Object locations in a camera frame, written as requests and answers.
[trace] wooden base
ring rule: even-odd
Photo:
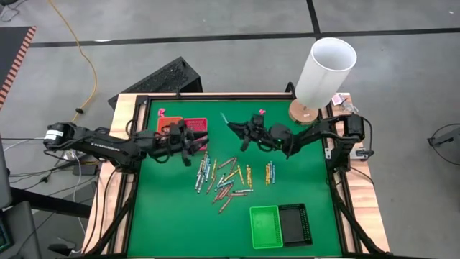
[[[318,110],[309,109],[296,99],[289,106],[289,116],[295,123],[309,125],[318,118]]]

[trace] gray floor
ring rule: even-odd
[[[81,40],[312,32],[304,0],[69,1],[56,4]],[[324,32],[460,27],[458,0],[315,0]],[[19,8],[13,22],[37,25],[34,42],[72,40],[45,0]],[[346,37],[358,63],[341,87],[374,125],[376,155],[369,161],[392,251],[398,255],[458,258],[460,170],[429,148],[426,138],[459,122],[460,34]],[[82,126],[109,127],[106,100],[183,56],[205,91],[281,91],[294,83],[313,39],[241,40],[84,47],[98,71],[99,89]],[[74,47],[29,49],[0,112],[7,137],[40,137],[48,124],[68,121],[92,88],[91,70]],[[9,150],[13,173],[40,171],[54,160],[40,143]],[[441,152],[460,163],[458,151]],[[24,188],[37,179],[17,184]],[[56,173],[33,188],[49,194],[77,178]]]

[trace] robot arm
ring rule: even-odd
[[[344,123],[344,135],[338,136],[333,128],[338,122]],[[334,168],[349,170],[349,153],[354,144],[364,139],[364,120],[357,114],[341,115],[328,119],[320,119],[310,128],[293,134],[282,124],[274,124],[267,131],[264,117],[255,114],[245,123],[227,123],[228,127],[241,139],[241,151],[245,151],[249,142],[256,142],[262,151],[281,150],[286,157],[298,153],[302,147],[323,138],[336,141],[336,147],[331,152],[330,165]]]
[[[208,139],[199,140],[207,132],[192,132],[183,120],[170,125],[166,135],[145,130],[132,136],[128,140],[112,137],[107,134],[78,127],[71,122],[55,123],[48,126],[43,144],[46,152],[74,149],[96,158],[104,158],[116,168],[127,173],[135,173],[139,164],[149,155],[159,163],[158,158],[182,153],[186,166],[190,166],[189,155],[193,155]]]

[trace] white cylinder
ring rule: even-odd
[[[354,48],[336,38],[323,38],[311,47],[295,95],[310,109],[326,106],[357,62]]]

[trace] black plastic tray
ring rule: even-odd
[[[282,241],[285,247],[312,245],[310,225],[305,204],[278,205]]]

